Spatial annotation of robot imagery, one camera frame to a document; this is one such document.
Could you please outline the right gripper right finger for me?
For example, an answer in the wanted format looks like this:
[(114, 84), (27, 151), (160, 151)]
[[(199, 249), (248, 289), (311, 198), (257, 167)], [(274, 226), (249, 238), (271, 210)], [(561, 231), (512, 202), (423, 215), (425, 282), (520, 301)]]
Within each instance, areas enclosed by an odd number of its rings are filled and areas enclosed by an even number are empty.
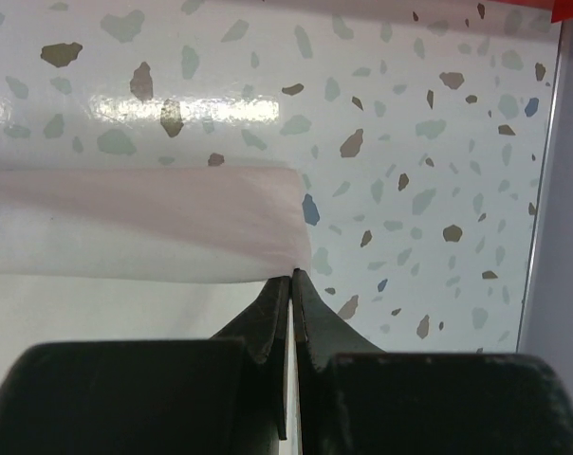
[(573, 454), (573, 404), (528, 355), (387, 353), (296, 270), (305, 454)]

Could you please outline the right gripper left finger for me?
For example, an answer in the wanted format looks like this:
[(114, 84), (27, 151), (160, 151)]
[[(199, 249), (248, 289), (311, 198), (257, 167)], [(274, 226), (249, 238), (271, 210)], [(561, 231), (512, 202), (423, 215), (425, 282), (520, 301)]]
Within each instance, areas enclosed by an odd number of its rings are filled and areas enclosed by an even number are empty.
[(51, 342), (0, 386), (0, 454), (275, 454), (290, 280), (208, 339)]

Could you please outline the white printed t shirt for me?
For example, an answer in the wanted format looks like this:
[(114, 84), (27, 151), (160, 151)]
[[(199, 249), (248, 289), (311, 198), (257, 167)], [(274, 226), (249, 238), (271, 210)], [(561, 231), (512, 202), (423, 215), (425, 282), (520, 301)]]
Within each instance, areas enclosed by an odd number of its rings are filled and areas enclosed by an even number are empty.
[(0, 274), (258, 282), (308, 269), (285, 168), (0, 172)]

